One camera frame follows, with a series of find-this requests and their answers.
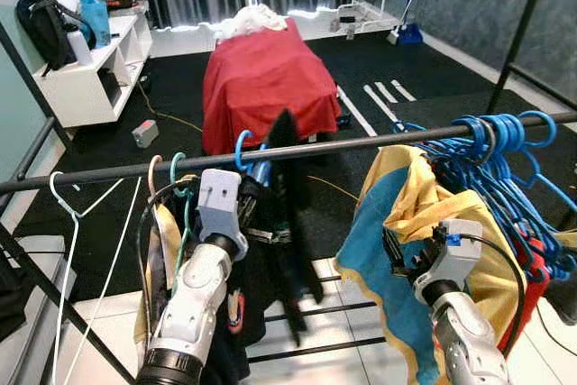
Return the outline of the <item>navy T-shirt white lettering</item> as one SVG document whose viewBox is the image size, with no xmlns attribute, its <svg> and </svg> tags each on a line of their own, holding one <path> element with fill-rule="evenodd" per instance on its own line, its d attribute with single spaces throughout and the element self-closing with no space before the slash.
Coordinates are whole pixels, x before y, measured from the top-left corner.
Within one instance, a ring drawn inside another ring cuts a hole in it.
<svg viewBox="0 0 577 385">
<path fill-rule="evenodd" d="M 255 179 L 243 175 L 242 196 L 278 199 L 292 213 L 292 241 L 281 245 L 248 241 L 246 257 L 239 261 L 243 266 L 244 310 L 255 315 L 252 340 L 259 340 L 264 333 L 264 311 L 273 302 L 280 302 L 294 344 L 301 344 L 307 322 L 299 302 L 308 296 L 316 303 L 325 298 L 323 285 L 312 264 L 312 249 L 299 221 L 299 212 L 309 207 L 312 198 L 304 186 L 305 176 L 300 163 L 291 160 L 272 160 L 270 163 L 269 185 L 261 186 Z M 238 209 L 241 223 L 241 198 Z"/>
</svg>

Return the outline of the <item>yellow plaid garment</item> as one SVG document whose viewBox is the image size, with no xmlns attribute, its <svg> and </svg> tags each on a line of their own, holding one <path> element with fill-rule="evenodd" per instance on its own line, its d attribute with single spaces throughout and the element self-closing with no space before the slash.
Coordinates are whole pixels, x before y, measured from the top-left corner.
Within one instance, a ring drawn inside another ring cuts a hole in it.
<svg viewBox="0 0 577 385">
<path fill-rule="evenodd" d="M 176 219 L 165 205 L 157 207 L 156 215 L 150 211 L 144 213 L 141 230 L 145 228 L 148 229 L 147 245 L 142 243 L 143 232 L 139 236 L 142 243 L 139 246 L 142 253 L 139 262 L 142 271 L 142 299 L 133 329 L 133 340 L 140 359 L 147 352 L 158 320 L 168 306 L 170 288 L 176 280 L 174 265 L 181 236 Z"/>
</svg>

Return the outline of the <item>red cloth covered table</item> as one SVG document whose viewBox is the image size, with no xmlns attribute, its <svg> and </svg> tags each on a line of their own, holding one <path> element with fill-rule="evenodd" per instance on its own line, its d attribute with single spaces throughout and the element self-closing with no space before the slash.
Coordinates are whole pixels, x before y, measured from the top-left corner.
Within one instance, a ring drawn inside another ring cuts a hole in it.
<svg viewBox="0 0 577 385">
<path fill-rule="evenodd" d="M 341 105 L 325 64 L 305 44 L 294 18 L 284 30 L 264 30 L 222 41 L 207 60 L 202 84 L 202 149 L 230 154 L 243 130 L 247 147 L 260 145 L 288 109 L 297 137 L 337 133 Z"/>
</svg>

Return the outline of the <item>white crumpled cloth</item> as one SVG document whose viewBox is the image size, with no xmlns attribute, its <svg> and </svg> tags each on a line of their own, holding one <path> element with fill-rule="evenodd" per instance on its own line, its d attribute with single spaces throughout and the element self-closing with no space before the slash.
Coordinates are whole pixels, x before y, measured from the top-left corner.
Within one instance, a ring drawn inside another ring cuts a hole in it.
<svg viewBox="0 0 577 385">
<path fill-rule="evenodd" d="M 224 41 L 234 36 L 259 33 L 264 30 L 284 31 L 288 29 L 285 15 L 279 15 L 267 5 L 247 5 L 239 10 L 234 18 L 225 19 L 215 27 L 217 41 Z"/>
</svg>

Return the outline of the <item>small grey box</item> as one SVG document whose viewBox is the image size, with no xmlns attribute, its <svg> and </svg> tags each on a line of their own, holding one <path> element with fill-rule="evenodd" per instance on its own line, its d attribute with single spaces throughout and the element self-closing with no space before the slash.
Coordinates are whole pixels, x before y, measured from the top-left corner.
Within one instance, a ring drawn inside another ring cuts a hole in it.
<svg viewBox="0 0 577 385">
<path fill-rule="evenodd" d="M 160 126 L 156 120 L 145 120 L 132 129 L 131 135 L 139 149 L 148 149 L 160 137 Z"/>
</svg>

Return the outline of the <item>grey padded bench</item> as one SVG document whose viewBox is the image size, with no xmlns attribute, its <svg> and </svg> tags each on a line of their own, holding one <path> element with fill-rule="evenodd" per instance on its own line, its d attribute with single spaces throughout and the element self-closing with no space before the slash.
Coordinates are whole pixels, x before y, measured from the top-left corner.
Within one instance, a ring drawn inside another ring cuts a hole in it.
<svg viewBox="0 0 577 385">
<path fill-rule="evenodd" d="M 75 272 L 63 267 L 65 238 L 61 235 L 33 235 L 20 238 L 18 244 L 29 253 L 34 264 L 61 290 L 62 279 L 73 279 Z M 0 385 L 47 385 L 55 340 L 59 335 L 55 318 L 59 308 L 33 283 L 32 294 L 23 308 L 25 322 L 0 340 Z"/>
</svg>

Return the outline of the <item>white shelf unit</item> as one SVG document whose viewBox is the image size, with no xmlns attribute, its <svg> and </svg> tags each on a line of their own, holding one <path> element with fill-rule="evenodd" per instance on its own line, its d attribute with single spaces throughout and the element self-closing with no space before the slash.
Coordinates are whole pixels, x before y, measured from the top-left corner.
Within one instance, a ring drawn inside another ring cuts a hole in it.
<svg viewBox="0 0 577 385">
<path fill-rule="evenodd" d="M 112 14 L 111 42 L 90 51 L 88 64 L 33 73 L 42 95 L 63 128 L 118 121 L 150 56 L 152 37 L 146 13 Z"/>
</svg>

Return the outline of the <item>white bottle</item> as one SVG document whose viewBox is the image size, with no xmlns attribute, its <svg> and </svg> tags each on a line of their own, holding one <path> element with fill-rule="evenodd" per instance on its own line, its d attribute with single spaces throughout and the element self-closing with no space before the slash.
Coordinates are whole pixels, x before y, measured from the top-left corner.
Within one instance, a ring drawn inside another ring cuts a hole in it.
<svg viewBox="0 0 577 385">
<path fill-rule="evenodd" d="M 69 46 L 73 55 L 75 57 L 76 63 L 78 65 L 90 65 L 92 64 L 92 55 L 87 44 L 86 35 L 84 35 L 75 23 L 66 23 L 63 26 L 67 31 L 67 39 L 69 39 Z"/>
</svg>

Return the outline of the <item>pink clothes hanger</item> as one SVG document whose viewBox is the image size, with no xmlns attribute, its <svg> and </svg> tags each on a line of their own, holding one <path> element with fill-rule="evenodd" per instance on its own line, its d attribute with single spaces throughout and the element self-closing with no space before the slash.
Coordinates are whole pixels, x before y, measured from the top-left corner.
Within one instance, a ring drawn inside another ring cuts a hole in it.
<svg viewBox="0 0 577 385">
<path fill-rule="evenodd" d="M 155 172 L 158 163 L 162 162 L 161 155 L 153 155 L 150 159 L 147 171 L 147 183 L 149 189 L 149 211 L 152 215 L 156 215 L 156 209 L 162 204 L 162 196 L 158 196 L 158 189 L 155 184 Z"/>
</svg>

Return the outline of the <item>green clothes hanger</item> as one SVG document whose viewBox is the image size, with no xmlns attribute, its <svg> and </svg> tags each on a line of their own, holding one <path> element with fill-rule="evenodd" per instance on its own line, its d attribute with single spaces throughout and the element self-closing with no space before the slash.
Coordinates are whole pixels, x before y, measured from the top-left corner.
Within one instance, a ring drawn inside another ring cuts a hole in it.
<svg viewBox="0 0 577 385">
<path fill-rule="evenodd" d="M 173 155 L 172 160 L 170 160 L 169 165 L 169 178 L 170 182 L 177 183 L 177 165 L 182 159 L 186 157 L 183 151 L 177 151 Z M 184 262 L 185 244 L 190 238 L 191 223 L 189 221 L 190 208 L 191 208 L 191 197 L 193 197 L 193 192 L 189 188 L 174 188 L 176 196 L 178 198 L 184 198 L 184 212 L 182 212 L 182 220 L 184 220 L 184 229 L 182 229 L 180 242 L 177 249 L 176 265 L 174 265 L 174 270 L 178 272 L 180 265 Z"/>
</svg>

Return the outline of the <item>red garment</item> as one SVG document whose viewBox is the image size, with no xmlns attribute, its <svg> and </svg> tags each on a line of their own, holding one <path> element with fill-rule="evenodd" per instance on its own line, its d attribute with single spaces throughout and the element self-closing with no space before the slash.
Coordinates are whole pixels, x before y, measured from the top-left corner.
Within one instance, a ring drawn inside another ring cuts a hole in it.
<svg viewBox="0 0 577 385">
<path fill-rule="evenodd" d="M 525 326 L 527 326 L 528 320 L 532 318 L 537 301 L 543 296 L 552 280 L 551 271 L 548 270 L 547 262 L 543 256 L 543 242 L 539 238 L 519 237 L 512 243 L 512 249 L 516 254 L 518 265 L 522 267 L 527 286 L 524 290 L 524 302 L 520 307 L 517 327 L 514 328 L 511 325 L 501 340 L 503 349 L 507 349 L 507 351 L 514 348 Z"/>
</svg>

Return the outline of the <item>black metal clothes rack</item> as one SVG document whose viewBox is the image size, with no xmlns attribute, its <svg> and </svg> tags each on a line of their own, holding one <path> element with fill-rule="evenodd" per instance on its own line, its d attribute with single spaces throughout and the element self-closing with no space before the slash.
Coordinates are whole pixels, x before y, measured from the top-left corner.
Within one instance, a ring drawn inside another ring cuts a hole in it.
<svg viewBox="0 0 577 385">
<path fill-rule="evenodd" d="M 504 59 L 501 72 L 499 73 L 499 79 L 496 80 L 493 92 L 491 92 L 490 97 L 488 97 L 488 104 L 485 109 L 486 114 L 495 112 L 496 105 L 501 101 L 502 94 L 504 89 L 506 89 L 510 77 L 523 78 L 528 84 L 535 86 L 537 91 L 543 91 L 546 96 L 549 96 L 555 102 L 564 105 L 569 112 L 574 112 L 574 110 L 577 109 L 577 105 L 572 100 L 569 100 L 568 97 L 562 96 L 562 94 L 557 92 L 553 86 L 544 83 L 543 80 L 532 75 L 532 73 L 527 72 L 524 68 L 519 67 L 519 65 L 515 63 L 520 47 L 522 47 L 525 34 L 527 34 L 528 27 L 530 27 L 532 15 L 535 13 L 537 2 L 539 2 L 539 0 L 525 1 L 523 13 L 518 19 L 514 39 L 512 39 L 510 46 L 508 46 L 507 55 Z"/>
<path fill-rule="evenodd" d="M 5 44 L 5 49 L 9 52 L 9 57 L 15 59 L 15 47 L 11 43 L 8 35 L 0 35 L 0 41 Z M 576 110 L 568 110 L 568 112 L 561 112 L 549 114 L 556 121 L 556 126 L 564 123 L 577 122 Z M 540 128 L 545 126 L 543 120 L 535 117 L 522 116 L 522 122 L 528 128 Z M 445 126 L 444 128 L 433 128 L 421 131 L 403 131 L 403 133 L 391 133 L 386 136 L 372 136 L 355 139 L 341 139 L 341 141 L 333 142 L 318 142 L 318 143 L 301 143 L 301 145 L 283 147 L 283 149 L 271 149 L 265 151 L 244 151 L 243 162 L 259 162 L 272 160 L 300 160 L 308 157 L 320 157 L 320 155 L 330 155 L 338 153 L 347 153 L 348 151 L 358 151 L 364 149 L 379 149 L 379 147 L 387 145 L 399 145 L 400 143 L 417 143 L 440 141 L 451 137 L 465 137 L 471 136 L 469 128 L 461 125 Z M 226 155 L 215 155 L 215 157 L 197 157 L 191 159 L 182 159 L 177 165 L 177 171 L 201 171 L 214 170 L 219 167 L 232 167 L 234 165 L 233 153 Z M 162 160 L 165 167 L 169 167 L 169 160 Z M 156 171 L 164 171 L 166 168 L 156 167 Z M 111 168 L 100 168 L 100 170 L 81 170 L 73 172 L 65 176 L 67 179 L 59 180 L 62 186 L 74 186 L 74 184 L 83 184 L 89 182 L 104 182 L 104 180 L 117 180 L 120 178 L 144 178 L 147 175 L 148 165 L 129 165 L 118 166 Z M 4 204 L 8 203 L 8 197 L 13 192 L 30 191 L 34 188 L 48 188 L 49 176 L 45 178 L 28 178 L 18 180 L 7 180 L 0 184 L 0 198 Z M 8 259 L 9 262 L 16 261 L 21 265 L 21 269 L 26 270 L 26 274 L 32 279 L 32 283 L 37 285 L 44 291 L 47 298 L 55 303 L 55 306 L 60 306 L 61 289 L 50 282 L 49 277 L 34 264 L 29 258 L 29 253 L 25 251 L 23 246 L 18 244 L 17 238 L 12 236 L 11 230 L 4 228 L 0 224 L 0 258 Z M 307 310 L 306 314 L 331 314 L 331 312 L 345 311 L 350 309 L 360 309 L 360 307 L 369 307 L 370 304 L 350 304 L 350 306 L 333 307 L 333 309 L 318 309 Z M 74 325 L 90 325 L 83 315 L 80 315 L 75 309 L 73 301 L 69 300 L 69 307 L 65 307 L 65 315 Z M 126 367 L 121 363 L 118 356 L 111 351 L 98 335 L 87 336 L 87 342 L 92 345 L 95 351 L 103 357 L 105 362 L 116 370 L 121 376 L 121 380 L 126 382 L 134 382 L 135 378 L 130 372 L 127 372 Z M 375 345 L 386 343 L 386 338 L 371 338 L 347 341 L 341 344 L 318 345 L 313 348 L 297 349 L 296 351 L 268 353 L 268 355 L 251 357 L 247 359 L 249 364 L 259 362 L 271 362 L 281 359 L 293 359 L 293 357 L 313 355 L 313 353 L 326 353 L 330 351 L 345 351 L 345 349 L 359 348 L 360 345 Z"/>
</svg>

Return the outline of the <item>blue and yellow garment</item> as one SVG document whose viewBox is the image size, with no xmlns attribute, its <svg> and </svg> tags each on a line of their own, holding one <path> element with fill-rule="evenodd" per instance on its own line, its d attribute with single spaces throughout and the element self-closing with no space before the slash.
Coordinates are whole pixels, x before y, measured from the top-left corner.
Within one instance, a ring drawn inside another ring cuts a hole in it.
<svg viewBox="0 0 577 385">
<path fill-rule="evenodd" d="M 411 283 L 393 275 L 383 248 L 383 229 L 399 234 L 403 243 L 414 242 L 430 237 L 448 217 L 478 221 L 483 238 L 495 244 L 483 246 L 466 287 L 502 340 L 511 325 L 517 327 L 527 286 L 524 274 L 508 266 L 514 250 L 480 196 L 442 187 L 416 146 L 379 149 L 364 179 L 349 236 L 335 256 L 338 273 L 357 282 L 362 293 L 380 306 L 382 333 L 407 364 L 405 385 L 448 385 L 449 381 L 442 370 L 444 357 L 433 339 L 429 307 L 417 299 Z"/>
</svg>

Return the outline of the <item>black folded cloth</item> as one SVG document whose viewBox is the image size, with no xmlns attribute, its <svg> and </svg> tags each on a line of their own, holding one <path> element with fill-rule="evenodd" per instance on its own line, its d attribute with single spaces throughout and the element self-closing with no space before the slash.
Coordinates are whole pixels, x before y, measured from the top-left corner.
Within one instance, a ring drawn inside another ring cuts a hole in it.
<svg viewBox="0 0 577 385">
<path fill-rule="evenodd" d="M 32 279 L 0 258 L 0 343 L 26 322 L 25 307 L 32 294 Z"/>
</svg>

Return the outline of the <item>blue headed broom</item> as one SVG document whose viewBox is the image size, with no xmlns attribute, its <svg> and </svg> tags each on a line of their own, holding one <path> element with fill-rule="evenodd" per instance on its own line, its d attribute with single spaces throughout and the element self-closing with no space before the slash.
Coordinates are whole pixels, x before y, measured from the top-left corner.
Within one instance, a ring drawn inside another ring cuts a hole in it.
<svg viewBox="0 0 577 385">
<path fill-rule="evenodd" d="M 387 42 L 391 44 L 418 44 L 422 42 L 422 35 L 416 22 L 408 18 L 409 10 L 415 0 L 407 0 L 403 14 L 397 26 L 392 27 L 387 34 Z"/>
</svg>

